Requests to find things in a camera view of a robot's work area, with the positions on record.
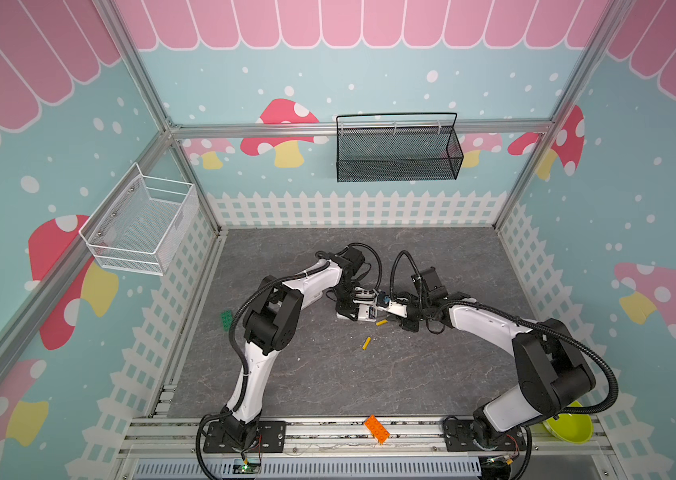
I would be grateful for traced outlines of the small white remote control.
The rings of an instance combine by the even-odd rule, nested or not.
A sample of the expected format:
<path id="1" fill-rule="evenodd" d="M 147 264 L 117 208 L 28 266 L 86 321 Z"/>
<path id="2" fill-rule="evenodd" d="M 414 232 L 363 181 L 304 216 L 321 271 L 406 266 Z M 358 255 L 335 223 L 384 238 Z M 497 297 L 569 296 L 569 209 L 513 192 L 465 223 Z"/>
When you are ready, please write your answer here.
<path id="1" fill-rule="evenodd" d="M 376 322 L 378 320 L 377 309 L 369 304 L 360 304 L 352 313 L 355 321 Z"/>

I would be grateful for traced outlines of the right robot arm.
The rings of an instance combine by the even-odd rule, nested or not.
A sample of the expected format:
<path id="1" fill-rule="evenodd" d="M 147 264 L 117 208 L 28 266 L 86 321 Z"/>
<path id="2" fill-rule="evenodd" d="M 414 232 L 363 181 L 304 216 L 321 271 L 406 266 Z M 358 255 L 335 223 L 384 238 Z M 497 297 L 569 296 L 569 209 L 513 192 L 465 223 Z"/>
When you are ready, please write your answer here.
<path id="1" fill-rule="evenodd" d="M 423 323 L 436 335 L 466 332 L 514 359 L 517 384 L 478 407 L 467 427 L 467 437 L 483 451 L 561 414 L 602 413 L 619 398 L 614 370 L 564 322 L 525 319 L 468 295 L 451 295 L 436 269 L 420 269 L 406 250 L 391 267 L 388 307 L 408 328 Z"/>

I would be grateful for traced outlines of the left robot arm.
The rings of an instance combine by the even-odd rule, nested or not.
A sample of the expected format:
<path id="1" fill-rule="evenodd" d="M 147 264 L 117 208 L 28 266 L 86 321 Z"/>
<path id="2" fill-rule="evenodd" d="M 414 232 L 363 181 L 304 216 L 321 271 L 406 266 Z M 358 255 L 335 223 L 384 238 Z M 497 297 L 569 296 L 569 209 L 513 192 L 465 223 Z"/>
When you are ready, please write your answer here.
<path id="1" fill-rule="evenodd" d="M 301 312 L 327 292 L 335 296 L 338 314 L 351 321 L 359 319 L 356 289 L 360 272 L 370 254 L 377 278 L 370 293 L 380 292 L 383 263 L 371 246 L 352 242 L 336 253 L 319 251 L 317 262 L 301 272 L 283 277 L 268 276 L 232 316 L 229 343 L 241 361 L 241 370 L 231 398 L 217 414 L 199 422 L 195 452 L 213 441 L 239 453 L 260 442 L 259 422 L 263 400 L 274 364 L 280 352 L 293 340 Z"/>

